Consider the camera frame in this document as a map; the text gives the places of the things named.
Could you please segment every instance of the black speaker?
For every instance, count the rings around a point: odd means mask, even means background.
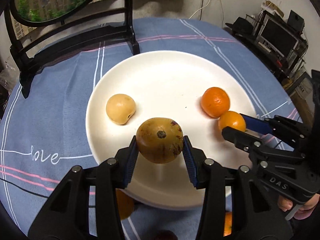
[[[304,28],[304,19],[291,10],[287,24],[292,27],[297,33],[302,33],[302,30]]]

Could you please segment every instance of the silver bolt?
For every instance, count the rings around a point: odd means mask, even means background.
[[[117,160],[116,160],[115,158],[109,158],[109,159],[107,160],[107,163],[108,163],[109,165],[114,165],[114,164],[117,163]]]
[[[213,160],[213,159],[205,159],[205,160],[204,160],[204,163],[205,163],[206,165],[211,166],[212,164],[214,164],[214,160]]]
[[[266,161],[260,162],[260,165],[261,165],[263,168],[268,167],[268,163],[267,163]]]
[[[81,166],[79,166],[79,165],[73,166],[71,170],[73,172],[79,172],[79,171],[81,171]]]
[[[247,173],[250,169],[249,169],[248,166],[242,165],[242,166],[240,167],[240,170],[241,170],[242,172],[244,172],[244,173]]]

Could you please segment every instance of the hand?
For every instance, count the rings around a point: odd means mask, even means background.
[[[315,194],[307,203],[305,203],[301,208],[299,208],[299,211],[306,211],[314,208],[317,203],[319,202],[319,194]],[[279,196],[278,198],[278,207],[286,212],[293,207],[293,203],[291,200],[286,199],[285,197]]]

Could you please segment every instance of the orange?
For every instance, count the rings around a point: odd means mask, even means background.
[[[227,111],[219,119],[219,129],[222,131],[223,128],[230,126],[234,129],[244,132],[246,125],[245,120],[241,114],[234,111]]]
[[[224,220],[224,234],[223,236],[231,235],[232,229],[232,212],[226,213],[225,220]]]
[[[133,199],[119,189],[116,190],[116,197],[120,219],[127,219],[134,210]]]
[[[230,98],[221,88],[209,88],[201,98],[201,107],[209,116],[219,118],[229,110]]]

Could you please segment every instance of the wall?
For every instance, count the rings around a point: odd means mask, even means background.
[[[257,14],[261,9],[261,3],[264,0],[221,0],[223,11],[224,11],[224,23],[229,22],[233,23],[238,17],[245,17],[245,14]],[[170,18],[189,18],[197,9],[200,8],[201,0],[133,0],[134,11],[133,17],[170,17]],[[98,12],[107,10],[109,8],[117,8],[123,6],[123,0],[106,0],[100,1],[94,4],[88,5],[82,11],[78,12],[73,19],[83,17],[92,12]],[[193,19],[199,19],[200,12],[194,15]],[[46,42],[41,43],[36,46],[29,54],[32,56],[37,52],[41,47],[51,43],[54,40],[61,38],[62,36],[69,35],[81,29],[85,29],[92,25],[98,25],[104,22],[112,21],[122,21],[122,16],[111,16],[108,19],[100,19],[98,21],[91,22],[89,24],[78,26],[55,37],[50,38]],[[203,9],[202,20],[215,24],[217,26],[222,26],[222,8],[219,0],[211,0],[211,3]],[[30,41],[28,38],[35,39],[37,36],[41,35],[44,32],[47,32],[52,27],[46,27],[45,29],[37,29],[26,37],[25,44],[28,44]],[[6,33],[4,17],[0,17],[0,58],[1,61],[7,61],[11,65],[14,65],[14,62],[9,53],[10,41]]]
[[[307,36],[309,49],[305,55],[305,68],[310,74],[311,69],[320,71],[320,17],[310,0],[270,0],[284,12],[284,19],[289,17],[293,10],[305,20],[304,32]]]

